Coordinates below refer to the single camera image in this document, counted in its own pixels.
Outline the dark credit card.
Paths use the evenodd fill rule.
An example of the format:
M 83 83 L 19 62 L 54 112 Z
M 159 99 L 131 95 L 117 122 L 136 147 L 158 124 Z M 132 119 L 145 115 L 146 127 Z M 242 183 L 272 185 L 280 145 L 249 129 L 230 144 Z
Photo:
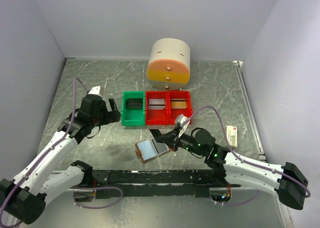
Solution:
M 152 136 L 153 136 L 155 139 L 158 139 L 159 137 L 162 136 L 162 133 L 161 133 L 161 131 L 160 131 L 159 129 L 154 129 L 154 128 L 152 128 L 152 129 L 150 129 L 149 131 L 151 132 Z

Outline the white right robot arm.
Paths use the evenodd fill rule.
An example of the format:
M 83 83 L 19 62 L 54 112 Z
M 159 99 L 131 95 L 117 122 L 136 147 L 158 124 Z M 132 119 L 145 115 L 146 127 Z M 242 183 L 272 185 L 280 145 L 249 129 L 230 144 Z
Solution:
M 254 160 L 216 143 L 216 139 L 204 128 L 195 128 L 190 135 L 175 129 L 162 134 L 158 129 L 150 132 L 158 143 L 167 145 L 176 152 L 179 148 L 196 154 L 213 170 L 212 181 L 218 187 L 226 183 L 241 185 L 268 193 L 292 209 L 302 210 L 307 192 L 308 180 L 291 163 L 270 164 Z

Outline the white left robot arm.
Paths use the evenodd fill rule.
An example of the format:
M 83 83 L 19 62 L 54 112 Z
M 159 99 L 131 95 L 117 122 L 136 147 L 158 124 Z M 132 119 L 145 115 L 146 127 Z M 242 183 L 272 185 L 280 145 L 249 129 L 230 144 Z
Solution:
M 111 110 L 98 94 L 87 94 L 80 108 L 73 109 L 57 128 L 50 142 L 36 158 L 13 179 L 0 182 L 0 210 L 19 223 L 35 222 L 46 205 L 66 190 L 87 189 L 94 183 L 93 168 L 80 160 L 66 170 L 50 177 L 60 161 L 84 138 L 91 138 L 92 130 L 120 121 L 121 114 L 113 98 L 108 100 Z

